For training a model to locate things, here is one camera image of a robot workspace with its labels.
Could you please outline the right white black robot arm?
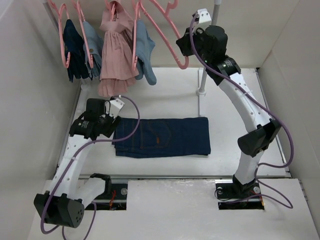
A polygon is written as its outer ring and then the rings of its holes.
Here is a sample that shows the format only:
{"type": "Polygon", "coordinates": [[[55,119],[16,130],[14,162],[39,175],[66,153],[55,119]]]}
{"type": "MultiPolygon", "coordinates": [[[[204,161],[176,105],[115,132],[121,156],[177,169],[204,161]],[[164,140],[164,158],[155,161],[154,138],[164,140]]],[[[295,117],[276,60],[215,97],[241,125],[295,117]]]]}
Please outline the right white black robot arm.
{"type": "Polygon", "coordinates": [[[255,170],[281,124],[253,102],[255,97],[249,92],[241,68],[226,54],[227,42],[225,30],[210,25],[206,29],[186,28],[176,44],[183,56],[198,54],[206,63],[207,75],[229,97],[244,123],[247,133],[237,140],[241,151],[239,165],[232,176],[232,183],[225,189],[233,198],[240,198],[247,197],[253,190],[255,170]]]}

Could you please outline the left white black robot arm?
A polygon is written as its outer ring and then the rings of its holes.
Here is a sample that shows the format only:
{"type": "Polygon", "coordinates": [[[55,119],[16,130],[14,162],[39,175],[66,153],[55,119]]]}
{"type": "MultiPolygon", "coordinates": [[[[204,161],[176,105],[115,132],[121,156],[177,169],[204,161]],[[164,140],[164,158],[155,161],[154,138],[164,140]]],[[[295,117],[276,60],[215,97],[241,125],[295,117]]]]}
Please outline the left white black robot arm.
{"type": "Polygon", "coordinates": [[[38,193],[33,204],[41,224],[77,228],[85,208],[96,198],[111,195],[112,181],[106,174],[94,173],[81,187],[78,179],[89,151],[100,135],[110,137],[120,123],[124,103],[118,98],[89,98],[85,111],[74,120],[62,161],[45,193],[38,193]]]}

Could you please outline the dark blue denim trousers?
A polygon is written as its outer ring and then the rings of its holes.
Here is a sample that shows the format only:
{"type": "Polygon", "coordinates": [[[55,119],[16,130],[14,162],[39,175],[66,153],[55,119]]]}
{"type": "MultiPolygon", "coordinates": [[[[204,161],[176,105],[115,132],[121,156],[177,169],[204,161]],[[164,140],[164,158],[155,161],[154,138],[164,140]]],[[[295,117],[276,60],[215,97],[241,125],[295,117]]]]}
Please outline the dark blue denim trousers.
{"type": "Polygon", "coordinates": [[[128,139],[113,142],[118,157],[165,158],[211,153],[206,117],[141,119],[128,139]]]}

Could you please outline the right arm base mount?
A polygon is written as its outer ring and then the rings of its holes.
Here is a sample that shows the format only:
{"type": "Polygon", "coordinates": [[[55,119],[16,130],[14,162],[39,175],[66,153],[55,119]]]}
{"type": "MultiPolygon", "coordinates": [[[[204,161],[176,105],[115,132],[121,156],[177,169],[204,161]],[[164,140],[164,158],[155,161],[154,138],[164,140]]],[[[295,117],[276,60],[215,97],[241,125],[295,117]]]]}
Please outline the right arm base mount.
{"type": "Polygon", "coordinates": [[[244,192],[236,192],[232,182],[215,184],[214,196],[218,200],[219,210],[264,210],[260,186],[255,182],[244,192]]]}

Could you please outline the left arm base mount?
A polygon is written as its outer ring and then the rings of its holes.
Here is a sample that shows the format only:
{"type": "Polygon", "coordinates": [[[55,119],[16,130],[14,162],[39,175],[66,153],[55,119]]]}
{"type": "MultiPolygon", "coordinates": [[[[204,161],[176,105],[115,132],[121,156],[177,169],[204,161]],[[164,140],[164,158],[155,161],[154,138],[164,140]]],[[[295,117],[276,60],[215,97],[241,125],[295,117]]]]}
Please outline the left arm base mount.
{"type": "Polygon", "coordinates": [[[128,182],[117,179],[111,189],[94,199],[98,211],[125,211],[127,209],[128,182]]]}

